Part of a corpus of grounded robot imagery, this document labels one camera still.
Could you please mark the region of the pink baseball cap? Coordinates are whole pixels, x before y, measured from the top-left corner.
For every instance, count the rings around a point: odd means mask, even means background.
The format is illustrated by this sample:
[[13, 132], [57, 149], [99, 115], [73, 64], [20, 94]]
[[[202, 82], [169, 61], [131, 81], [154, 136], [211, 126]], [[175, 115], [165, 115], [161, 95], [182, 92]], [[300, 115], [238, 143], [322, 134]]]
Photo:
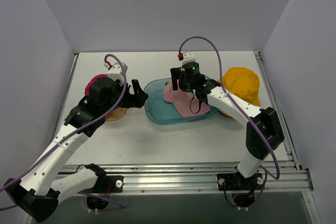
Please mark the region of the pink baseball cap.
[[179, 88], [174, 91], [172, 81], [169, 81], [163, 89], [163, 99], [173, 104], [183, 118], [204, 115], [210, 111], [209, 105], [199, 104], [199, 100], [195, 99], [191, 93], [183, 92]]

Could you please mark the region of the yellow bucket hat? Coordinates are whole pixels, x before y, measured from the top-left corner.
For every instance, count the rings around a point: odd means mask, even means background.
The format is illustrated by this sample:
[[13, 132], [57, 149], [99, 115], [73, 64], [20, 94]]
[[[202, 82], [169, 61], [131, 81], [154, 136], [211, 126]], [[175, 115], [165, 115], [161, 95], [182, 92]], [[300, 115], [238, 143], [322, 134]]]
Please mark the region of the yellow bucket hat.
[[259, 77], [252, 70], [244, 67], [232, 67], [218, 82], [221, 80], [226, 90], [254, 106], [260, 106]]

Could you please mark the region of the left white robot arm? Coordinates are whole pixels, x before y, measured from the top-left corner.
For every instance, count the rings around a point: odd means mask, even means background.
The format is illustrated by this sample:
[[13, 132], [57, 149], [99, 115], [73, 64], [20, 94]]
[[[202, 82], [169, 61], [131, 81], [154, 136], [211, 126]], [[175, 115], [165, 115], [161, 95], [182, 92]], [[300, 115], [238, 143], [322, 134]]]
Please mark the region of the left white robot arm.
[[99, 77], [89, 91], [66, 117], [59, 132], [20, 179], [10, 178], [5, 191], [11, 200], [37, 222], [48, 219], [65, 199], [84, 190], [103, 192], [107, 187], [107, 173], [95, 164], [85, 165], [80, 171], [60, 180], [56, 176], [94, 132], [106, 121], [106, 115], [116, 108], [141, 108], [148, 95], [137, 79], [131, 84]]

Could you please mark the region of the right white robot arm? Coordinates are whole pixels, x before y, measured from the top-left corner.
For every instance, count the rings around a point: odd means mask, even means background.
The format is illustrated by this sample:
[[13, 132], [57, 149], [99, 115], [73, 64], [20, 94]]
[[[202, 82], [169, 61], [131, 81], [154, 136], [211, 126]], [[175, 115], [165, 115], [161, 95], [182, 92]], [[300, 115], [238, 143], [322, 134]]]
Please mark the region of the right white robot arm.
[[195, 61], [171, 68], [170, 73], [174, 91], [180, 89], [191, 93], [200, 103], [226, 112], [246, 129], [247, 152], [233, 175], [236, 187], [244, 189], [250, 185], [252, 176], [263, 168], [263, 162], [268, 156], [273, 159], [276, 173], [266, 173], [279, 179], [280, 167], [274, 150], [284, 141], [284, 134], [278, 114], [273, 108], [262, 109], [230, 93], [222, 83], [201, 74], [199, 64]]

